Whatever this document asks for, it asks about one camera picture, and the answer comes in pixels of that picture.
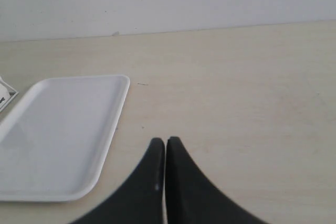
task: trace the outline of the white plastic tray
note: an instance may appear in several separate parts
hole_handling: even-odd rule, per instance
[[[91,191],[129,85],[118,75],[32,86],[0,124],[0,200],[70,201]]]

